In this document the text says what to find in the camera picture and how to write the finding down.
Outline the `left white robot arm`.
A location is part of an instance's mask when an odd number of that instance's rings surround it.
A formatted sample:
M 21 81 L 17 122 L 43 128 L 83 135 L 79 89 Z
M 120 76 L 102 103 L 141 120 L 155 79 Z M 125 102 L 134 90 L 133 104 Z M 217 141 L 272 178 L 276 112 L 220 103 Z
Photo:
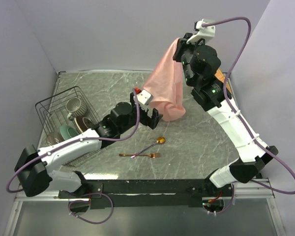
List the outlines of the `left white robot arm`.
M 45 190 L 64 190 L 81 198 L 88 191 L 87 181 L 81 172 L 60 172 L 58 168 L 89 152 L 101 150 L 115 142 L 129 139 L 139 124 L 155 129 L 162 115 L 157 109 L 148 116 L 142 105 L 148 105 L 152 94 L 133 89 L 130 102 L 118 103 L 100 122 L 83 133 L 56 145 L 37 150 L 33 145 L 25 147 L 14 168 L 21 191 L 34 197 Z

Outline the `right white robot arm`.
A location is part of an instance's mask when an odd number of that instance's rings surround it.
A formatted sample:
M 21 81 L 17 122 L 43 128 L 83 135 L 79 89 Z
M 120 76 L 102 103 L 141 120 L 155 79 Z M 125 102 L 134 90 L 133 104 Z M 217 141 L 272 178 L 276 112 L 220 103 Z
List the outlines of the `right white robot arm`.
M 249 182 L 278 154 L 278 149 L 268 146 L 249 125 L 244 125 L 239 110 L 232 111 L 236 103 L 230 91 L 223 90 L 223 82 L 216 75 L 221 64 L 216 50 L 206 45 L 203 38 L 189 43 L 191 37 L 191 33 L 186 33 L 178 39 L 173 60 L 182 64 L 194 100 L 217 121 L 239 154 L 237 160 L 206 177 L 206 192 L 216 196 L 225 185 Z

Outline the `pink satin napkin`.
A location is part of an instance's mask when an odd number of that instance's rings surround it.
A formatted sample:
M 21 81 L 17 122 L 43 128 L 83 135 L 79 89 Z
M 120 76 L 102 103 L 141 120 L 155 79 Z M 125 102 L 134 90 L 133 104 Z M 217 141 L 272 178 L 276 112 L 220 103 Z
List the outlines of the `pink satin napkin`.
M 182 66 L 173 60 L 177 43 L 178 39 L 172 42 L 142 87 L 153 96 L 149 106 L 157 109 L 164 121 L 177 120 L 186 112 L 182 104 Z

